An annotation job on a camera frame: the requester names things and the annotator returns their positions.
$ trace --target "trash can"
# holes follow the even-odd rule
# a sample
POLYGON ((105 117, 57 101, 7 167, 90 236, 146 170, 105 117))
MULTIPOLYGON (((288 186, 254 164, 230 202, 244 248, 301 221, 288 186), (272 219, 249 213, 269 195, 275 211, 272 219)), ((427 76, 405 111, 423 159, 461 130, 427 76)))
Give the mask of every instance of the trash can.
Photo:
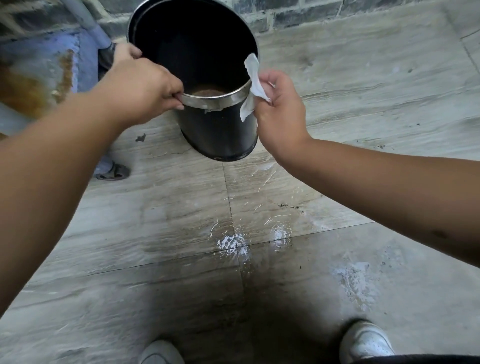
POLYGON ((215 0, 147 0, 130 18, 128 41, 182 80, 185 110, 175 112, 193 148, 220 161, 251 153, 256 119, 242 122, 240 107, 251 87, 245 59, 259 54, 239 15, 215 0))

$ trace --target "tile floor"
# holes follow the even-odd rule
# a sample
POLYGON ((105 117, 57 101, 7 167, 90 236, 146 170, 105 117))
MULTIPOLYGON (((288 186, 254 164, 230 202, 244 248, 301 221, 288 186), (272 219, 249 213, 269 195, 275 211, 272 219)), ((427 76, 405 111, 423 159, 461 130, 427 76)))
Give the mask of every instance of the tile floor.
MULTIPOLYGON (((259 37, 262 63, 292 76, 317 138, 480 159, 478 19, 477 0, 444 0, 304 25, 259 37)), ((0 320, 1 364, 135 363, 158 337, 188 363, 315 363, 358 317, 399 353, 480 355, 480 271, 315 192, 261 144, 212 161, 165 115, 113 153, 132 176, 91 183, 0 320)))

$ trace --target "person's right arm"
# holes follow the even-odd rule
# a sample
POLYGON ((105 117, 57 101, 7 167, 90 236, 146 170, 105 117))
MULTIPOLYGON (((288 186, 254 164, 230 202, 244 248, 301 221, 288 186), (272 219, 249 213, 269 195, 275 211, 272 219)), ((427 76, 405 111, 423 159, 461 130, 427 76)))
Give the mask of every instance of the person's right arm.
POLYGON ((262 73, 260 80, 273 104, 258 101, 258 134, 290 174, 394 231, 480 267, 480 162, 313 139, 292 80, 280 71, 262 73))

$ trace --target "hand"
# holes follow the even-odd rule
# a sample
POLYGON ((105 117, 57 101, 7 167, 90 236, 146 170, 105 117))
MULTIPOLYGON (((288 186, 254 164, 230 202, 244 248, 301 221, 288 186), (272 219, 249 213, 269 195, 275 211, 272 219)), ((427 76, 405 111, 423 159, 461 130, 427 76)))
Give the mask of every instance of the hand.
POLYGON ((260 73, 259 78, 272 105, 256 98, 258 136, 275 158, 281 158, 312 139, 307 132, 305 105, 285 73, 269 70, 260 73))
POLYGON ((183 83, 165 67, 146 58, 132 44, 118 44, 113 66, 90 92, 108 109, 108 117, 126 128, 184 106, 174 96, 183 83))

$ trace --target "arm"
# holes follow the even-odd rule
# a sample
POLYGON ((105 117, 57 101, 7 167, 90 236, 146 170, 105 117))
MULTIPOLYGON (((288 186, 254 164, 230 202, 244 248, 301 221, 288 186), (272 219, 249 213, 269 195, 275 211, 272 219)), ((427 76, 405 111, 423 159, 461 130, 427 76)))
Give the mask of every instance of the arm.
POLYGON ((183 108, 165 68, 118 46, 115 62, 89 93, 0 143, 0 316, 70 223, 97 162, 128 127, 183 108))
POLYGON ((292 80, 278 71, 260 79, 273 105, 257 104, 259 137, 289 173, 394 231, 480 267, 480 162, 315 140, 292 80))

